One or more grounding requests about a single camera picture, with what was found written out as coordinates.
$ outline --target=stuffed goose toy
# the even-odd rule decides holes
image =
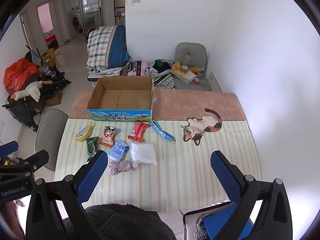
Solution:
[[[25,90],[17,91],[15,92],[11,98],[14,100],[19,100],[20,98],[32,96],[32,98],[39,102],[40,98],[40,89],[43,87],[43,85],[52,85],[52,81],[36,81],[30,83]]]

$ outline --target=pink wall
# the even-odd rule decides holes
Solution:
[[[41,23],[42,32],[46,33],[52,30],[53,25],[50,16],[49,3],[38,7],[38,15]]]

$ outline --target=cardboard box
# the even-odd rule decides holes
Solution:
[[[62,92],[60,90],[56,90],[53,93],[53,96],[47,99],[45,102],[48,106],[56,106],[61,104]]]
[[[87,110],[96,121],[151,122],[153,93],[152,77],[101,77]]]
[[[42,60],[48,67],[53,67],[56,64],[56,55],[54,49],[48,49],[42,55]]]

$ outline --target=red bedsheet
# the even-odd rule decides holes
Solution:
[[[55,34],[52,34],[52,35],[50,35],[49,37],[46,37],[45,38],[45,41],[46,42],[49,42],[49,41],[54,41],[54,40],[56,40],[57,38],[56,38],[56,35]]]

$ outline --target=black fuzzy cloth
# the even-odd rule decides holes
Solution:
[[[171,240],[176,239],[173,231],[153,215],[136,206],[108,204],[85,209],[87,215],[106,240]],[[63,220],[67,233],[79,239],[70,219]]]

